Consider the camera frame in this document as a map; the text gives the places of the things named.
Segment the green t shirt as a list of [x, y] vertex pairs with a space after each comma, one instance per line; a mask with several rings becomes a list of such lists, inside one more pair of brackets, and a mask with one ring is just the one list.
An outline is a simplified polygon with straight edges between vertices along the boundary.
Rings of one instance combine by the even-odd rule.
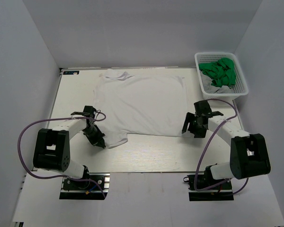
[[229, 58], [221, 58], [218, 61], [198, 64], [199, 70], [208, 76], [212, 86], [228, 86], [233, 88], [236, 84], [235, 64]]

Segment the grey t shirt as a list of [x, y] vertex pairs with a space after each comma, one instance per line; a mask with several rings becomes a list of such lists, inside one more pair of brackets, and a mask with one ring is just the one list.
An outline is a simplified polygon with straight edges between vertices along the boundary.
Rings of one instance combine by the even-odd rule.
[[201, 75], [203, 88], [206, 93], [209, 94], [231, 94], [233, 92], [228, 86], [215, 87], [212, 85], [212, 80], [206, 75]]

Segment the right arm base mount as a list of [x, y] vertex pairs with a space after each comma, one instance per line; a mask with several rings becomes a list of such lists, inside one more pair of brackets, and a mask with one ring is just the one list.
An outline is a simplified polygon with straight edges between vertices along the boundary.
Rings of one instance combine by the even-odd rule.
[[195, 189], [195, 174], [187, 175], [183, 182], [188, 184], [189, 201], [233, 201], [232, 184], [224, 179], [215, 180], [208, 166], [197, 175]]

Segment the white plastic basket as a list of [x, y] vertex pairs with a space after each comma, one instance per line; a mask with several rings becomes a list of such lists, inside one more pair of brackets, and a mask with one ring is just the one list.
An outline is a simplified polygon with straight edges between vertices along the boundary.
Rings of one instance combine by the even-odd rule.
[[[201, 80], [201, 75], [204, 75], [200, 70], [198, 64], [200, 63], [210, 63], [218, 61], [221, 58], [229, 58], [233, 60], [235, 64], [235, 73], [236, 73], [236, 84], [233, 88], [231, 94], [209, 94], [204, 91], [203, 83]], [[240, 96], [245, 96], [248, 94], [248, 86], [244, 78], [243, 72], [241, 70], [240, 64], [236, 56], [230, 52], [198, 52], [195, 54], [195, 64], [197, 69], [197, 74], [199, 77], [200, 87], [202, 91], [202, 96], [204, 99], [218, 98], [225, 101], [234, 100]]]

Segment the blue label sticker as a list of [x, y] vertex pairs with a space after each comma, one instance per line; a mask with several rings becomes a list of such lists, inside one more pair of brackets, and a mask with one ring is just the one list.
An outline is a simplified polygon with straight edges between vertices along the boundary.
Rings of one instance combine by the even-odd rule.
[[64, 71], [63, 75], [78, 75], [80, 72], [78, 70]]

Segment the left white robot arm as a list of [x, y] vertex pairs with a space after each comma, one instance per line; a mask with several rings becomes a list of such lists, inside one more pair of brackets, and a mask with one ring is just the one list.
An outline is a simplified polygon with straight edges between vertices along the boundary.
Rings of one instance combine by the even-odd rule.
[[97, 113], [93, 106], [86, 105], [82, 112], [73, 112], [71, 118], [60, 125], [52, 129], [40, 129], [33, 157], [34, 167], [74, 178], [79, 188], [87, 188], [91, 179], [88, 168], [71, 159], [70, 140], [83, 132], [92, 146], [105, 148], [105, 134], [95, 125]]

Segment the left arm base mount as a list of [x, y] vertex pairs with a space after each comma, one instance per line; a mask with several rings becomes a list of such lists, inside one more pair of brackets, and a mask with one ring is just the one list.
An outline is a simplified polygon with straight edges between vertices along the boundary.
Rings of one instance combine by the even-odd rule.
[[60, 189], [60, 200], [103, 201], [109, 190], [110, 173], [90, 173], [85, 167], [83, 179], [74, 181], [64, 178]]

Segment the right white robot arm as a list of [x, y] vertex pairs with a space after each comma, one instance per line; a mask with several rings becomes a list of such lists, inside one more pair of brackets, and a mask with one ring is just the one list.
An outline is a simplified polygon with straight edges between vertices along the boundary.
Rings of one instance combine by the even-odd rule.
[[[248, 179], [254, 176], [267, 175], [271, 165], [266, 141], [261, 134], [251, 134], [234, 125], [232, 117], [225, 118], [219, 111], [213, 111], [208, 100], [194, 104], [195, 113], [187, 113], [182, 133], [190, 132], [195, 139], [203, 139], [208, 131], [212, 132], [194, 175], [194, 190], [201, 192], [236, 178]], [[228, 162], [207, 166], [202, 176], [200, 166], [214, 136], [219, 136], [230, 146]]]

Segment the white t shirt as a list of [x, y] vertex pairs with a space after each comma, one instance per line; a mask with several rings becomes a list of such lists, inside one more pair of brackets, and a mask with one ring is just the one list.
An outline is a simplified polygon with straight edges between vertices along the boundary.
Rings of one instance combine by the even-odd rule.
[[129, 134], [181, 137], [187, 108], [181, 75], [136, 75], [108, 69], [94, 89], [94, 105], [106, 115], [97, 123], [105, 146], [128, 141]]

